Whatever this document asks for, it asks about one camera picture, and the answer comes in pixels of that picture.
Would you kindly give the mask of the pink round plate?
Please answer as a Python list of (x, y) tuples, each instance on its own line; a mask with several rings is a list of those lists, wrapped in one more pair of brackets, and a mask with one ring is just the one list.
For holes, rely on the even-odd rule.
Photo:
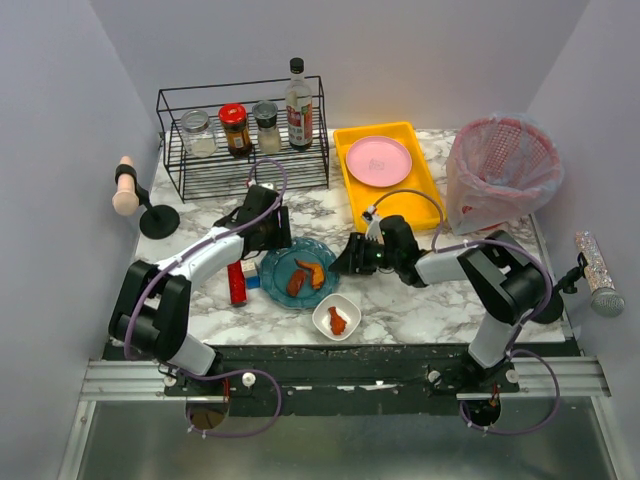
[(377, 188), (401, 183), (411, 172), (409, 151), (398, 141), (385, 136), (357, 140), (346, 154), (346, 167), (359, 182)]

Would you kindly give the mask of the small white square dish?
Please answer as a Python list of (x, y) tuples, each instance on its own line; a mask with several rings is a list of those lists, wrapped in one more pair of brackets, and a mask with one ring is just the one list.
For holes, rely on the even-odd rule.
[(330, 294), (315, 308), (312, 323), (316, 329), (333, 341), (349, 338), (361, 322), (360, 309), (340, 294)]

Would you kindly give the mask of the grey cap salt grinder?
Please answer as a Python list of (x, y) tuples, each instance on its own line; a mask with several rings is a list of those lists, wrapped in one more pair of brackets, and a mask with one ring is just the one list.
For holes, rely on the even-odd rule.
[(252, 107), (252, 114), (258, 127), (259, 149), (265, 155), (281, 150), (281, 137), (277, 126), (278, 107), (269, 100), (261, 100)]

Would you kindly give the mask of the clear glass salt jar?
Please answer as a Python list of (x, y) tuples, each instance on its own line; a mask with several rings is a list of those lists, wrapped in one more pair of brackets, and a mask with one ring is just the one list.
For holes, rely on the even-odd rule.
[(215, 132), (206, 111), (187, 111), (180, 119), (180, 128), (188, 154), (196, 158), (207, 158), (216, 152)]

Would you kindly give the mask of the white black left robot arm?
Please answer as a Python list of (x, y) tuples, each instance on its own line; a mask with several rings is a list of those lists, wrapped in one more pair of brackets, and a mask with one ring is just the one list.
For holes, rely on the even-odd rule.
[(108, 326), (126, 357), (139, 351), (196, 376), (216, 373), (217, 351), (188, 333), (191, 295), (246, 255), (291, 245), (282, 197), (253, 185), (243, 204), (194, 245), (158, 263), (130, 265)]

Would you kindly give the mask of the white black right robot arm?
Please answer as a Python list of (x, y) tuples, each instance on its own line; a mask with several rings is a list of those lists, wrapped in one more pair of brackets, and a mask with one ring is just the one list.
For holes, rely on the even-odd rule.
[(376, 237), (352, 233), (329, 270), (339, 275), (392, 270), (414, 288), (468, 281), (485, 308), (467, 349), (477, 369), (502, 363), (522, 325), (552, 298), (553, 284), (545, 267), (502, 230), (485, 239), (427, 251), (419, 247), (402, 216), (385, 217), (375, 225)]

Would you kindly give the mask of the red lid sauce jar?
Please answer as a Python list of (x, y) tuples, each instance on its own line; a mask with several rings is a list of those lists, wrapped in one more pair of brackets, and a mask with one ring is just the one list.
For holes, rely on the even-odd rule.
[(239, 103), (223, 105), (218, 112), (228, 150), (236, 158), (248, 157), (253, 145), (249, 136), (246, 109)]

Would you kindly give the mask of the dark sauce glass bottle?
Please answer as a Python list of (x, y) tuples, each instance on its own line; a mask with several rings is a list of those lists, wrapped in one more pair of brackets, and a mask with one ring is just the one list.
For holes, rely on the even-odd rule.
[(304, 78), (304, 60), (289, 61), (291, 80), (285, 90), (288, 139), (292, 148), (304, 151), (313, 143), (312, 91)]

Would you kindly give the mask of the teal glass plate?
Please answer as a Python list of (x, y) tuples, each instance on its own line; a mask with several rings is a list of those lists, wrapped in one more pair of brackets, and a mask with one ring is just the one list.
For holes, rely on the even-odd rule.
[[(292, 239), (292, 245), (269, 251), (259, 264), (261, 288), (280, 306), (289, 309), (313, 309), (338, 286), (339, 275), (329, 271), (336, 255), (323, 242), (308, 237)], [(311, 271), (299, 266), (303, 263), (319, 264), (325, 275), (324, 284), (319, 289), (311, 286)], [(307, 276), (295, 296), (287, 292), (291, 277), (298, 270)]]

